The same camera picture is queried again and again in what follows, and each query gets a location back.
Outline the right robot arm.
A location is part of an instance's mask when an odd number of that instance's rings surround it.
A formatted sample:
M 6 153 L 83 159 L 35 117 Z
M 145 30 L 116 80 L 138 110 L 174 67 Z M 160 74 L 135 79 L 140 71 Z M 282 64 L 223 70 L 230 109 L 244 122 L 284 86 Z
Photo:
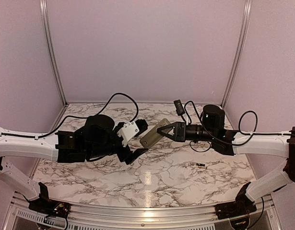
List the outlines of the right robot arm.
M 295 127 L 280 133 L 243 132 L 224 127 L 225 112 L 216 105 L 205 105 L 198 116 L 200 124 L 174 122 L 157 129 L 157 133 L 175 142 L 206 141 L 222 155 L 271 155 L 284 162 L 256 181 L 244 185 L 232 203 L 231 210 L 241 215 L 257 199 L 295 183 Z

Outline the grey remote control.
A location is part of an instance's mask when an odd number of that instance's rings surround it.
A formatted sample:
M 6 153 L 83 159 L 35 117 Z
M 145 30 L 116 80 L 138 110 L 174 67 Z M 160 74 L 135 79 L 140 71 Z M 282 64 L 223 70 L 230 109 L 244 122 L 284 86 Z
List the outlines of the grey remote control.
M 163 118 L 159 121 L 147 134 L 145 134 L 141 139 L 140 143 L 145 149 L 150 149 L 157 142 L 159 142 L 164 136 L 157 133 L 157 129 L 169 125 L 170 122 L 167 118 Z

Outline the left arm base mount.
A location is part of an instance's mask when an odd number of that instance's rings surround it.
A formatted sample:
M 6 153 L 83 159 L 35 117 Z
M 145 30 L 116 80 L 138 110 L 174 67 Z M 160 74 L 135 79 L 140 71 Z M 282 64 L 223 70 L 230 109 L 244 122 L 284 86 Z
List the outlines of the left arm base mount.
M 29 200 L 29 209 L 46 214 L 49 217 L 66 219 L 70 210 L 70 203 L 49 198 L 47 187 L 39 182 L 40 192 L 36 200 Z

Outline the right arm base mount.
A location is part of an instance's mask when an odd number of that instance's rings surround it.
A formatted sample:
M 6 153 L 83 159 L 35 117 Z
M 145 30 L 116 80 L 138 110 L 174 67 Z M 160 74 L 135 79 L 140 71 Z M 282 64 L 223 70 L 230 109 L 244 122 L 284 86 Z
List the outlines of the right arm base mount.
M 233 218 L 257 211 L 254 202 L 233 201 L 215 205 L 218 219 Z

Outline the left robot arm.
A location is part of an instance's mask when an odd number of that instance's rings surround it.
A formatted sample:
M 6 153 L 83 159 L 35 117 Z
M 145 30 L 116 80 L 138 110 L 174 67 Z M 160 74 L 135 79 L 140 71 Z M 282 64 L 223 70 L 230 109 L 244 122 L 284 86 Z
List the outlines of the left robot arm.
M 133 163 L 146 149 L 131 151 L 128 143 L 145 132 L 144 119 L 120 122 L 107 115 L 87 117 L 83 127 L 74 132 L 54 131 L 48 134 L 11 133 L 0 127 L 0 180 L 20 192 L 28 202 L 35 201 L 44 213 L 54 210 L 47 187 L 31 180 L 7 160 L 7 157 L 39 158 L 58 163 L 94 162 L 117 155 L 120 162 Z

